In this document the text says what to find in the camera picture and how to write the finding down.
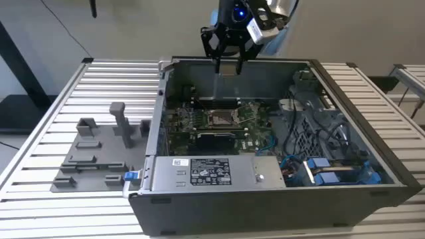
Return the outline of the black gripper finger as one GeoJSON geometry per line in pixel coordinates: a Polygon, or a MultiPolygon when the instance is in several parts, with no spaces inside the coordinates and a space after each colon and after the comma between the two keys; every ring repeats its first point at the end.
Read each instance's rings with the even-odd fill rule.
{"type": "Polygon", "coordinates": [[[248,60],[254,60],[262,49],[263,44],[258,45],[247,30],[232,30],[230,32],[228,55],[238,55],[236,74],[242,74],[243,64],[248,60]]]}
{"type": "Polygon", "coordinates": [[[220,61],[227,48],[226,25],[218,23],[215,26],[202,28],[202,42],[206,56],[215,62],[215,73],[220,72],[220,61]]]}

